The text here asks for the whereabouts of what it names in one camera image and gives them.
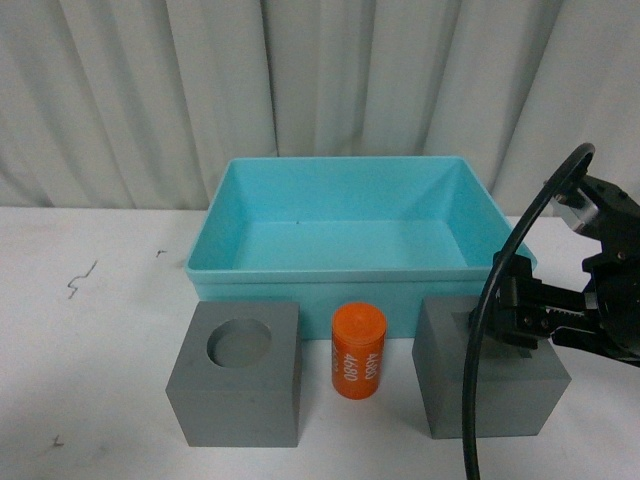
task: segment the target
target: orange film canister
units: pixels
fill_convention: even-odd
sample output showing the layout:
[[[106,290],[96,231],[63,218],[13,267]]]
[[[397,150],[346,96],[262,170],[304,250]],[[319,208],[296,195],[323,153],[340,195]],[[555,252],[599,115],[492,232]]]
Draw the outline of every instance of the orange film canister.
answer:
[[[386,332],[387,320],[373,305],[348,303],[336,310],[331,328],[331,366],[338,393],[360,400],[378,389]]]

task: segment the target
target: gray block with circular hole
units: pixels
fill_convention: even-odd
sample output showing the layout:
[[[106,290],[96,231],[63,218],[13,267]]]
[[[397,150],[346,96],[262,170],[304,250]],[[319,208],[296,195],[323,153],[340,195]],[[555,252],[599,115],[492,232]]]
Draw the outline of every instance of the gray block with circular hole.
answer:
[[[192,447],[298,445],[297,303],[200,302],[166,393]]]
[[[426,297],[413,361],[432,438],[462,436],[468,317],[478,297]],[[478,437],[537,435],[571,377],[547,340],[525,350],[484,337],[478,369]]]

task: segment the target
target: white table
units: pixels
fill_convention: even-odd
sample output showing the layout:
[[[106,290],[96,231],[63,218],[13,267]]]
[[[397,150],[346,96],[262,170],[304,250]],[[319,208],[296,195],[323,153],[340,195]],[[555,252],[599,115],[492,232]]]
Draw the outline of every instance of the white table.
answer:
[[[298,448],[189,448],[164,388],[198,301],[183,262],[202,218],[0,209],[0,478],[464,477],[461,442],[429,437],[410,339],[388,341],[362,401],[333,390],[329,342],[304,342]],[[599,250],[550,218],[527,244],[538,277],[573,289]],[[479,440],[484,478],[639,478],[640,370],[557,351],[569,388],[537,437]]]

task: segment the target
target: white curtain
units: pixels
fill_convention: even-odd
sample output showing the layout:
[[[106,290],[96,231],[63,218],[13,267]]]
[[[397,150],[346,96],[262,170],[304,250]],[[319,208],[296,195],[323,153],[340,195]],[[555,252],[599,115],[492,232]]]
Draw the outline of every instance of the white curtain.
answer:
[[[5,0],[0,205],[208,205],[240,156],[461,155],[508,214],[583,141],[640,201],[637,0]]]

